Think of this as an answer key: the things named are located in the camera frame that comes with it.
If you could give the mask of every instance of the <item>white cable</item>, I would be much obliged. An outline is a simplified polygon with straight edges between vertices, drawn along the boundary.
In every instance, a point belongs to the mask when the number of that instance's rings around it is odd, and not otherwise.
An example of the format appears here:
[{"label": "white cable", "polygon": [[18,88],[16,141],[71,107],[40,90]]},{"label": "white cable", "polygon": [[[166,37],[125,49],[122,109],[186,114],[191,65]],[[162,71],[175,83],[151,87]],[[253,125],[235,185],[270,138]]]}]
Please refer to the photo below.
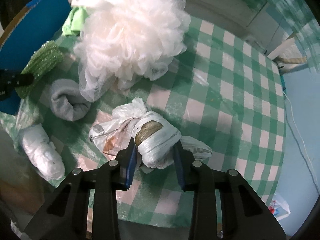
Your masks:
[{"label": "white cable", "polygon": [[307,153],[307,149],[306,149],[306,145],[305,145],[305,143],[304,143],[304,140],[303,140],[303,138],[302,138],[302,136],[301,136],[301,134],[300,134],[300,132],[299,132],[299,130],[298,130],[297,124],[296,124],[296,122],[295,122],[295,120],[294,120],[291,101],[290,101],[290,99],[288,98],[287,94],[286,94],[284,91],[283,91],[283,94],[284,94],[284,96],[287,98],[287,100],[289,101],[290,109],[291,109],[291,115],[292,115],[292,121],[293,121],[293,123],[294,123],[294,125],[295,125],[295,127],[296,127],[296,129],[297,129],[297,132],[298,132],[298,134],[299,134],[299,136],[300,136],[300,139],[301,139],[301,141],[302,141],[302,143],[303,143],[304,151],[305,151],[305,153],[306,153],[306,160],[308,160],[309,163],[310,163],[310,166],[309,166],[309,165],[308,165],[308,162],[307,162],[307,166],[308,166],[308,168],[309,168],[310,171],[311,171],[311,176],[313,177],[313,180],[314,180],[314,182],[315,182],[316,190],[317,190],[317,192],[319,193],[320,190],[319,190],[319,184],[318,184],[318,179],[317,179],[317,176],[316,176],[316,172],[315,172],[315,170],[314,170],[314,168],[313,168],[312,162],[311,162],[311,160],[310,160],[310,158],[309,158],[309,155],[308,155],[308,153]]}]

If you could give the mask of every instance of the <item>table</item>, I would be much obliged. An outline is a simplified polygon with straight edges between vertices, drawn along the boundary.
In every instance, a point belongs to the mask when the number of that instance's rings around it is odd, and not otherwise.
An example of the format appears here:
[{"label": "table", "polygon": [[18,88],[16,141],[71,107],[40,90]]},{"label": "table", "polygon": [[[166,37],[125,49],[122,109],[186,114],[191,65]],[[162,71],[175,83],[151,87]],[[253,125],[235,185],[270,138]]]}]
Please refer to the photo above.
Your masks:
[{"label": "table", "polygon": [[[42,123],[65,164],[100,167],[107,160],[88,140],[98,111],[141,97],[152,110],[214,151],[205,162],[216,170],[237,169],[265,203],[276,190],[284,157],[284,98],[276,65],[233,34],[192,17],[185,35],[187,51],[175,57],[169,71],[153,82],[142,79],[130,90],[115,88],[93,103],[76,122],[58,119],[50,110],[48,90],[58,78],[78,79],[72,53],[75,37],[54,37],[65,61],[39,82],[23,100],[17,117],[0,114],[4,129],[17,143],[18,130]],[[61,180],[50,180],[57,186]],[[91,194],[89,217],[92,215]],[[193,193],[181,192],[174,166],[149,174],[137,171],[133,185],[117,194],[122,220],[161,226],[189,226]],[[218,209],[218,221],[221,211]]]}]

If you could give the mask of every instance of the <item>blue gripper pad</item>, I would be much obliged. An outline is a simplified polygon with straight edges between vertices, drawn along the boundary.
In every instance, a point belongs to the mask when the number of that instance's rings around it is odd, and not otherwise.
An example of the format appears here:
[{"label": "blue gripper pad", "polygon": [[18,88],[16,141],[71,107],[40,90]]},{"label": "blue gripper pad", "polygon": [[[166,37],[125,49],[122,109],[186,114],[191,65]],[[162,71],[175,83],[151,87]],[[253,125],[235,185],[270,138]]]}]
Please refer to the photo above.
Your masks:
[{"label": "blue gripper pad", "polygon": [[181,161],[181,155],[178,150],[177,144],[173,146],[173,161],[174,161],[174,166],[176,168],[178,184],[183,190],[186,185],[186,182],[184,179],[184,171],[183,171],[183,166]]},{"label": "blue gripper pad", "polygon": [[127,172],[126,172],[126,178],[125,178],[125,184],[124,184],[128,189],[132,184],[136,165],[137,165],[137,148],[134,145],[132,148],[130,160],[127,165]]}]

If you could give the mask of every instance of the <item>blue board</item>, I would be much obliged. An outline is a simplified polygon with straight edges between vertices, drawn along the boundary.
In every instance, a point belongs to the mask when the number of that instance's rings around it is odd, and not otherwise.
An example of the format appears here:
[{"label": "blue board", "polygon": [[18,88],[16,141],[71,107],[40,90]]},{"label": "blue board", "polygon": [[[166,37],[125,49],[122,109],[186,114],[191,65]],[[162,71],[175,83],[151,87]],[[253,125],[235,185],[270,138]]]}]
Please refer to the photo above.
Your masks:
[{"label": "blue board", "polygon": [[[28,13],[13,29],[0,49],[0,68],[22,71],[33,53],[61,28],[71,10],[68,0],[32,0]],[[0,111],[15,115],[20,98],[15,90],[0,101]]]}]

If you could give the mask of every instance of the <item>metal screw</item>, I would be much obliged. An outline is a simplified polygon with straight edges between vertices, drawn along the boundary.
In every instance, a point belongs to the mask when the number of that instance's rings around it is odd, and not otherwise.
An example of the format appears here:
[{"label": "metal screw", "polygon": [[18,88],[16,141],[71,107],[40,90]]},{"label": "metal screw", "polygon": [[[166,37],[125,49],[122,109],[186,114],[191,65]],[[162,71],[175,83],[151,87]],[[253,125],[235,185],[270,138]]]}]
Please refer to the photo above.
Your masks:
[{"label": "metal screw", "polygon": [[236,171],[236,170],[230,170],[230,171],[229,171],[229,174],[230,174],[231,176],[237,176],[237,175],[238,175],[238,171]]},{"label": "metal screw", "polygon": [[75,169],[72,170],[72,174],[73,175],[78,175],[80,172],[81,172],[80,168],[75,168]]},{"label": "metal screw", "polygon": [[202,163],[201,163],[200,161],[194,161],[194,162],[192,163],[192,165],[193,165],[194,167],[201,167]]},{"label": "metal screw", "polygon": [[117,160],[111,160],[108,162],[110,166],[116,166],[118,164]]}]

